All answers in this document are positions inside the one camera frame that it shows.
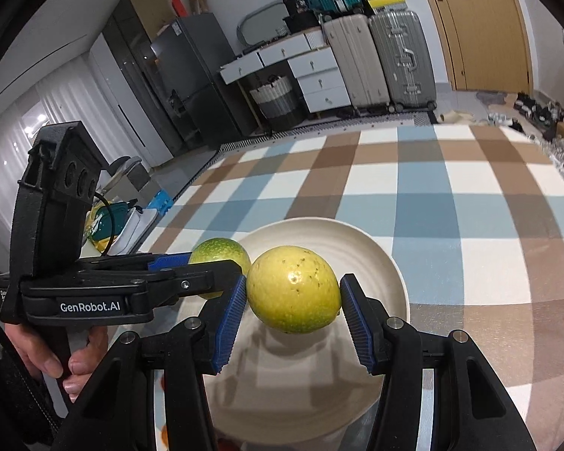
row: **refrigerator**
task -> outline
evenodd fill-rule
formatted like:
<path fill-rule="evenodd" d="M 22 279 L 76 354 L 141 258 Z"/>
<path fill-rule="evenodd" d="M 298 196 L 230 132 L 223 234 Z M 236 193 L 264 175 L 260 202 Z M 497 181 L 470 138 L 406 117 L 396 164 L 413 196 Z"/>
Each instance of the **refrigerator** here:
<path fill-rule="evenodd" d="M 235 59 L 213 14 L 174 20 L 151 42 L 130 0 L 102 32 L 137 101 L 172 156 L 249 136 L 257 121 L 219 68 Z"/>
<path fill-rule="evenodd" d="M 220 76 L 221 66 L 236 56 L 214 14 L 176 19 L 151 48 L 167 93 L 190 115 L 206 144 L 238 141 L 257 128 L 241 89 Z"/>

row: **wooden door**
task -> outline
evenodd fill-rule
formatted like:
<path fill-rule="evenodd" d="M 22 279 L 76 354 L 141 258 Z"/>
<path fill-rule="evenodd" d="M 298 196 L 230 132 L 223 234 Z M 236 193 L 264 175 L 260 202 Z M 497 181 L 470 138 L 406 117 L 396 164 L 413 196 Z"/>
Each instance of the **wooden door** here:
<path fill-rule="evenodd" d="M 531 57 L 517 0 L 429 0 L 455 89 L 531 90 Z"/>

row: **silver suitcase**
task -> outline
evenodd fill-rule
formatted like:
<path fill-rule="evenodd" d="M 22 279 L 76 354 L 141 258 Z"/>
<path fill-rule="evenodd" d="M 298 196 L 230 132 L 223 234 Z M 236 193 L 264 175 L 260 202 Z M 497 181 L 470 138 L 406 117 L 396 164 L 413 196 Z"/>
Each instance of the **silver suitcase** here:
<path fill-rule="evenodd" d="M 388 105 L 384 72 L 365 15 L 341 17 L 323 25 L 354 107 Z"/>
<path fill-rule="evenodd" d="M 418 15 L 411 10 L 382 12 L 370 18 L 370 29 L 396 110 L 434 110 L 437 89 Z"/>

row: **drawer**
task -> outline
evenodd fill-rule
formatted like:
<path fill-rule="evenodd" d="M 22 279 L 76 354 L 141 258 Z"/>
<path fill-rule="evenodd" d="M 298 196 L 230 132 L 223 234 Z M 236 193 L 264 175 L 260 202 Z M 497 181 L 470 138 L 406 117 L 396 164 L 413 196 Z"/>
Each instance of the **drawer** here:
<path fill-rule="evenodd" d="M 344 86 L 305 95 L 305 102 L 311 113 L 351 105 L 349 94 Z"/>
<path fill-rule="evenodd" d="M 299 78 L 299 85 L 303 94 L 308 95 L 325 89 L 340 88 L 344 86 L 344 81 L 340 71 L 336 68 L 335 70 L 303 76 Z"/>
<path fill-rule="evenodd" d="M 259 55 L 263 64 L 269 66 L 275 62 L 283 61 L 284 59 L 292 58 L 298 54 L 308 52 L 311 48 L 309 42 L 304 34 L 299 34 L 294 37 L 284 39 L 283 41 L 276 42 L 275 44 L 259 49 Z"/>
<path fill-rule="evenodd" d="M 305 37 L 307 42 L 309 42 L 309 47 L 312 49 L 319 49 L 320 47 L 326 47 L 326 37 L 323 36 L 322 29 L 312 30 L 311 32 L 305 32 Z"/>
<path fill-rule="evenodd" d="M 297 78 L 338 67 L 334 54 L 332 54 L 332 49 L 329 47 L 289 59 L 288 64 L 292 74 Z"/>
<path fill-rule="evenodd" d="M 220 74 L 226 85 L 239 80 L 247 74 L 254 73 L 263 69 L 263 63 L 259 59 L 257 52 L 251 52 L 246 56 L 236 59 L 225 66 L 222 66 Z"/>

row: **suitcase handle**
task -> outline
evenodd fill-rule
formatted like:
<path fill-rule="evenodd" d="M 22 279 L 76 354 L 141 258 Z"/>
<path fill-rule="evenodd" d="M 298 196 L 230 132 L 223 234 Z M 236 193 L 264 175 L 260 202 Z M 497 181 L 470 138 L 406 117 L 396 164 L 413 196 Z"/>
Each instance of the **suitcase handle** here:
<path fill-rule="evenodd" d="M 416 68 L 418 67 L 418 62 L 415 60 L 415 52 L 413 52 L 411 49 L 403 49 L 403 52 L 405 54 L 407 54 L 409 56 L 409 58 L 411 59 L 411 66 L 408 66 L 408 69 L 410 71 L 415 71 Z"/>

